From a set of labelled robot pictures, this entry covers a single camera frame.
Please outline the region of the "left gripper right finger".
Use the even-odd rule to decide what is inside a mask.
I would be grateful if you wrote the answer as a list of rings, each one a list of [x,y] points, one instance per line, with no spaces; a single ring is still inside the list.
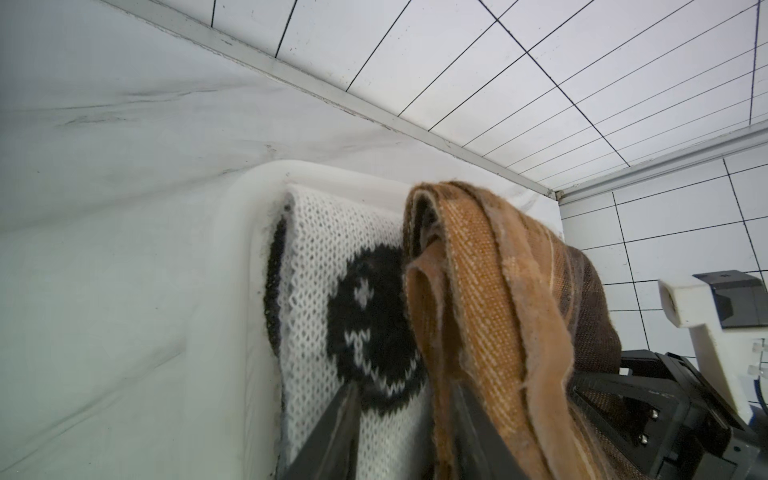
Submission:
[[[451,386],[454,451],[458,479],[527,479],[472,389],[463,381]]]

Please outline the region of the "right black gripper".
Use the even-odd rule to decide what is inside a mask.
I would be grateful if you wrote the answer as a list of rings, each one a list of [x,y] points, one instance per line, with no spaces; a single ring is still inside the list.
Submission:
[[[569,394],[599,433],[651,479],[765,479],[767,417],[744,421],[693,364],[625,351],[619,374],[577,372]]]

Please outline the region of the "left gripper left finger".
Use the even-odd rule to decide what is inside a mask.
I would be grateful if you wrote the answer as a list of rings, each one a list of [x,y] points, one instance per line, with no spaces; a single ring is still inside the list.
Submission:
[[[357,382],[346,383],[337,391],[281,478],[355,479],[361,413],[360,386]]]

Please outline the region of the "white plastic basket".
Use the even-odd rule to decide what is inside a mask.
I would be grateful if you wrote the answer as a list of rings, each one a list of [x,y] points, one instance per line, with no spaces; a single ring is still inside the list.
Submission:
[[[185,479],[279,479],[281,376],[263,297],[274,226],[292,185],[395,213],[409,186],[334,167],[278,161],[250,170],[214,220],[201,306],[188,333]]]

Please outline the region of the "smiley face white scarf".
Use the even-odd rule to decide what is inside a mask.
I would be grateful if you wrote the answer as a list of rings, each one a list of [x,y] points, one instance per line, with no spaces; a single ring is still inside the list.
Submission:
[[[263,297],[281,376],[280,470],[338,389],[361,389],[357,475],[428,468],[430,392],[403,300],[398,215],[302,185],[274,226]]]

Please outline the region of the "brown plaid scarf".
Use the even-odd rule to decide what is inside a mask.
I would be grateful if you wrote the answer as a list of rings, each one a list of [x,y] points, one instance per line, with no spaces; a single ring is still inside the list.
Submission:
[[[436,478],[459,477],[456,380],[528,477],[639,477],[566,393],[574,372],[620,369],[620,339],[584,253],[459,181],[410,191],[403,243],[407,317],[432,389]]]

